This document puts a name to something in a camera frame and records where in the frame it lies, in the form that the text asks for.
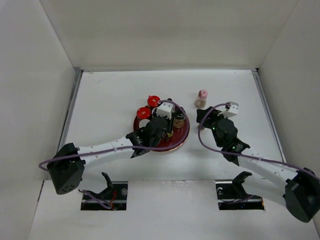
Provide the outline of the red-lid chili sauce jar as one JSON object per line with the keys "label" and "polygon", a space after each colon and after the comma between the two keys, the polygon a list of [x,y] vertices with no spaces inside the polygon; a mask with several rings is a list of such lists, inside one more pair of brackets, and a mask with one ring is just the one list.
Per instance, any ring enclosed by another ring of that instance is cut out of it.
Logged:
{"label": "red-lid chili sauce jar", "polygon": [[149,107],[145,106],[145,107],[140,107],[137,111],[136,111],[136,117],[139,120],[145,120],[145,119],[149,119],[151,116],[151,110]]}

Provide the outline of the pink-cap spice shaker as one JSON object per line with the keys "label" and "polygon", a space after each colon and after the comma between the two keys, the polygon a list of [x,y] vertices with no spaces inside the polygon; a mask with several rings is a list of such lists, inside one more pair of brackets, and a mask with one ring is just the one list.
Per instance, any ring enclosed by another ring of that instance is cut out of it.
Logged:
{"label": "pink-cap spice shaker", "polygon": [[194,101],[194,105],[198,109],[203,109],[207,103],[208,92],[202,89],[198,92],[198,95]]}

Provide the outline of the small dark-cap brown spice jar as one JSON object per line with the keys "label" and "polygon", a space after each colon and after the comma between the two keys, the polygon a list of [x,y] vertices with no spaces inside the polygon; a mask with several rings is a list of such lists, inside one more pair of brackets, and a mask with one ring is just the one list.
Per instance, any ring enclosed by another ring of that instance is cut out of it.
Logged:
{"label": "small dark-cap brown spice jar", "polygon": [[203,124],[198,125],[198,130],[203,131],[205,129],[205,126]]}

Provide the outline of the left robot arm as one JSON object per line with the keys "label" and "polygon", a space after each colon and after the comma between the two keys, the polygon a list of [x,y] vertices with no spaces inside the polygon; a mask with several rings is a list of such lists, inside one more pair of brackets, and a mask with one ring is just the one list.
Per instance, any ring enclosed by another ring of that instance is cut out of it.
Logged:
{"label": "left robot arm", "polygon": [[175,106],[164,102],[153,110],[151,121],[126,136],[104,144],[75,147],[65,144],[53,157],[57,161],[47,164],[49,175],[58,195],[80,187],[95,192],[100,199],[112,195],[112,186],[98,179],[90,179],[89,170],[95,167],[102,173],[102,165],[123,159],[132,159],[149,153],[169,136]]}

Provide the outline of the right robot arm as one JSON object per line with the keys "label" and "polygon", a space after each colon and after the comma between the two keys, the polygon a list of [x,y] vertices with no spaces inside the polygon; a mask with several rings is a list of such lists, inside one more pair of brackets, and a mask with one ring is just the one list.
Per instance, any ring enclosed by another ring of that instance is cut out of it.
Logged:
{"label": "right robot arm", "polygon": [[297,220],[308,223],[320,210],[320,178],[308,169],[286,162],[266,159],[249,144],[238,138],[238,129],[231,117],[237,115],[239,106],[224,104],[225,110],[216,106],[197,109],[198,128],[212,132],[220,153],[230,163],[245,168],[232,180],[232,192],[238,198],[255,195],[285,207]]}

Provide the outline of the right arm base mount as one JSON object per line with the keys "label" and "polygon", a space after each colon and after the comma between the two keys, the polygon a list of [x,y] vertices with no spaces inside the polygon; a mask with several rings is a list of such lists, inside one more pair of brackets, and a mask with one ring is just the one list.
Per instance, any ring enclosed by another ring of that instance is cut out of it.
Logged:
{"label": "right arm base mount", "polygon": [[265,210],[263,198],[247,194],[242,184],[252,174],[243,171],[234,179],[215,182],[218,208],[220,211]]}

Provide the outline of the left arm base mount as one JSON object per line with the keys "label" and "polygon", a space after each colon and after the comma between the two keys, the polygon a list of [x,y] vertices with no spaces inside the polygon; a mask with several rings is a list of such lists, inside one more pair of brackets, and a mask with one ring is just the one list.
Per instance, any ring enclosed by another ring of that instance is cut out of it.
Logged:
{"label": "left arm base mount", "polygon": [[128,187],[127,181],[112,181],[105,172],[101,173],[104,178],[104,189],[98,193],[90,190],[83,191],[81,211],[126,211]]}

